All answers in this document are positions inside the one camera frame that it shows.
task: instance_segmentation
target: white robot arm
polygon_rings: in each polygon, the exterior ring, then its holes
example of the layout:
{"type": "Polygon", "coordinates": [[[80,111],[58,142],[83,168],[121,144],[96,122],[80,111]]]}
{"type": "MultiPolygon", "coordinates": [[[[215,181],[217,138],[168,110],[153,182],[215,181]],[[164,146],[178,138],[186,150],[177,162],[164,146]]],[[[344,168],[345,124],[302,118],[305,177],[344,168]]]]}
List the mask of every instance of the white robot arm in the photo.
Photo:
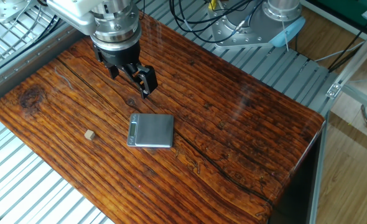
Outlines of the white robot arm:
{"type": "Polygon", "coordinates": [[[47,4],[64,21],[91,36],[95,56],[109,69],[111,78],[124,71],[143,98],[157,87],[154,69],[139,62],[141,24],[132,0],[48,0],[47,4]]]}

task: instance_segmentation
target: small wooden cube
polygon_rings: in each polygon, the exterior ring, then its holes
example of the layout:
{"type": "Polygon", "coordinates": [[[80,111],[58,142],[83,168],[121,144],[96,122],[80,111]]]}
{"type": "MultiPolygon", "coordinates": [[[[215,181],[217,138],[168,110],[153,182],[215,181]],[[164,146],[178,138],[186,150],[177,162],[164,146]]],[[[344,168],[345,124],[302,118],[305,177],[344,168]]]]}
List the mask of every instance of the small wooden cube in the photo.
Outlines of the small wooden cube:
{"type": "Polygon", "coordinates": [[[95,133],[91,130],[86,130],[86,133],[84,134],[85,138],[88,140],[91,140],[95,138],[95,133]]]}

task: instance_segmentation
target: digital scale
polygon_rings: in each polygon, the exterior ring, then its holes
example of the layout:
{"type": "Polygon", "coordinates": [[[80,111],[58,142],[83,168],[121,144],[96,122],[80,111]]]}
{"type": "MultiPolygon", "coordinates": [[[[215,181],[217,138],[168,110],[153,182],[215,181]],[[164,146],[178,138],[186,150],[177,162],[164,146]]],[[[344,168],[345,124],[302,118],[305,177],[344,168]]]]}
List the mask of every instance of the digital scale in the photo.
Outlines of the digital scale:
{"type": "Polygon", "coordinates": [[[132,114],[127,145],[131,147],[172,147],[174,117],[169,114],[132,114]]]}

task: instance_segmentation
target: glossy varnished surface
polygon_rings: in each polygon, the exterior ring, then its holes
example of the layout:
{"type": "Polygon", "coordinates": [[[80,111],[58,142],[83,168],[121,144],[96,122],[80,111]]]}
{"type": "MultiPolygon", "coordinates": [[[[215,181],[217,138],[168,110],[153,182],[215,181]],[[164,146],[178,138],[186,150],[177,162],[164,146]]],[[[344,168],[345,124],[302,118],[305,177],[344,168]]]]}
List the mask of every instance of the glossy varnished surface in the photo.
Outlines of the glossy varnished surface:
{"type": "Polygon", "coordinates": [[[265,223],[323,118],[150,17],[142,29],[148,99],[83,39],[0,99],[0,121],[116,223],[265,223]],[[131,113],[174,115],[173,148],[127,147],[131,113]]]}

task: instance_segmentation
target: blue plastic part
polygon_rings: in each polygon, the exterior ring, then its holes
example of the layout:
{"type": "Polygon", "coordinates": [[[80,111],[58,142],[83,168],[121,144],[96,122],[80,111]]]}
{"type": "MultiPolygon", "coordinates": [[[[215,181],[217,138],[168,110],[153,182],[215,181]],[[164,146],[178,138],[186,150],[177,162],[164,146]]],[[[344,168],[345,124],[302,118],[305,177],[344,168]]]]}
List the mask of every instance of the blue plastic part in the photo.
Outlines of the blue plastic part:
{"type": "Polygon", "coordinates": [[[305,18],[301,16],[296,21],[294,21],[292,24],[285,27],[286,29],[278,33],[274,38],[272,38],[272,40],[269,41],[269,43],[275,47],[285,46],[286,40],[284,38],[284,32],[286,32],[287,41],[289,42],[291,39],[295,37],[295,35],[297,35],[300,32],[304,24],[305,24],[305,18]]]}

